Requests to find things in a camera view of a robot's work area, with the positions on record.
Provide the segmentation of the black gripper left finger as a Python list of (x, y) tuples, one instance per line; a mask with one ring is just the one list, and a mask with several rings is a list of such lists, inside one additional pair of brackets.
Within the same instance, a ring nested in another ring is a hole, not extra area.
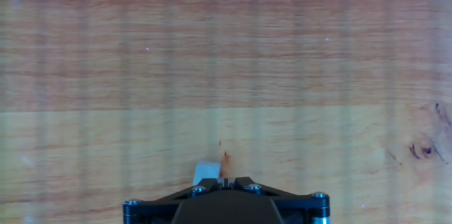
[(122, 204), (123, 224), (150, 223), (158, 215), (174, 215), (188, 199), (224, 189), (224, 178), (204, 178), (198, 184), (154, 201), (128, 199)]

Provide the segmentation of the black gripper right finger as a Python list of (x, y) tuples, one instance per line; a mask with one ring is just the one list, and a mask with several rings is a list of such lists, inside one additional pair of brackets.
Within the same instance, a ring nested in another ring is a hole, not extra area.
[(284, 223), (330, 224), (330, 197), (322, 191), (293, 194), (253, 181), (250, 177), (226, 178), (225, 188), (270, 199)]

